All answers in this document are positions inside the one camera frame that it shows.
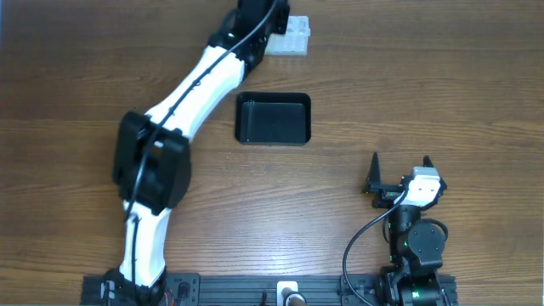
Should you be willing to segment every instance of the wooden table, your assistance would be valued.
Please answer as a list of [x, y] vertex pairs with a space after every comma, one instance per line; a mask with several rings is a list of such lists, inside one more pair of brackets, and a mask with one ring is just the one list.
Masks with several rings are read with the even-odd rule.
[[[111, 182], [116, 130], [194, 67], [235, 1], [3, 2], [0, 303], [79, 301], [83, 275], [122, 259]], [[173, 211], [170, 271], [340, 275], [343, 250], [380, 212], [360, 193], [429, 154], [449, 185], [429, 211], [450, 228], [441, 273], [462, 304], [541, 303], [544, 6], [537, 0], [292, 0], [307, 57], [266, 57], [236, 91], [305, 92], [303, 147], [242, 146], [235, 94], [192, 145]], [[376, 227], [350, 273], [388, 264]]]

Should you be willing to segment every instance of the wooden tabletop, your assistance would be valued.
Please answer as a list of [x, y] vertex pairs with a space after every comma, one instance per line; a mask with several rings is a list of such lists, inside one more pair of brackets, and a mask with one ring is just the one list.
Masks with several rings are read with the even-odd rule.
[[[79, 301], [82, 277], [119, 265], [116, 130], [194, 67], [235, 1], [3, 2], [0, 303]], [[450, 229], [440, 273], [462, 304], [540, 304], [544, 6], [538, 0], [292, 0], [307, 57], [267, 56], [191, 146], [169, 271], [340, 275], [351, 236], [382, 211], [360, 189], [430, 155], [449, 185], [428, 216]], [[243, 146], [235, 94], [304, 92], [312, 139]], [[350, 273], [388, 264], [380, 227]]]

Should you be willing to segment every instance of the black plastic container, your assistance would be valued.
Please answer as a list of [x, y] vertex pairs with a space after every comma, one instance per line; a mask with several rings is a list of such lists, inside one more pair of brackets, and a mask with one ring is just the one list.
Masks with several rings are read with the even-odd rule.
[[235, 136], [243, 145], [304, 145], [311, 137], [306, 93], [240, 93]]

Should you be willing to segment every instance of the white plastic part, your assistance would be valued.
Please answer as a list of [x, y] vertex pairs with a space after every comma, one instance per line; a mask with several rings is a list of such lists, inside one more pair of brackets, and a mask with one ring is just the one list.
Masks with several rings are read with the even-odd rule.
[[[124, 209], [128, 207], [128, 201], [122, 203]], [[125, 237], [125, 258], [119, 272], [126, 280], [132, 281], [133, 266], [133, 217], [139, 218], [138, 231], [136, 233], [136, 285], [152, 286], [166, 268], [164, 261], [164, 241], [167, 236], [168, 220], [172, 209], [165, 208], [158, 216], [154, 216], [151, 210], [144, 205], [135, 202], [131, 217], [127, 221]]]
[[[190, 84], [225, 51], [224, 48], [207, 46], [195, 69], [166, 99], [145, 113], [150, 116], [151, 121], [159, 123]], [[199, 86], [190, 91], [163, 127], [170, 131], [179, 128], [191, 142], [198, 128], [219, 101], [240, 85], [244, 77], [244, 69], [244, 62], [237, 59], [235, 54], [229, 54], [208, 75], [204, 76]]]
[[270, 55], [307, 55], [311, 35], [308, 16], [289, 16], [285, 35], [270, 35], [264, 50]]
[[408, 185], [408, 194], [401, 205], [425, 207], [439, 192], [439, 173], [433, 167], [414, 167], [411, 175], [413, 180]]

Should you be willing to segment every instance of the black and white robotic arm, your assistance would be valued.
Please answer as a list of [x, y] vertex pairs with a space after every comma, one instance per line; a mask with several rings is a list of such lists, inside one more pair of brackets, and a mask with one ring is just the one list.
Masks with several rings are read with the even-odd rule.
[[168, 220], [189, 187], [190, 143], [221, 99], [261, 62], [270, 35], [285, 34], [288, 16], [287, 0], [240, 0], [179, 86], [144, 115], [123, 117], [113, 179], [126, 213], [125, 256], [105, 275], [103, 299], [116, 292], [136, 303], [162, 300]]

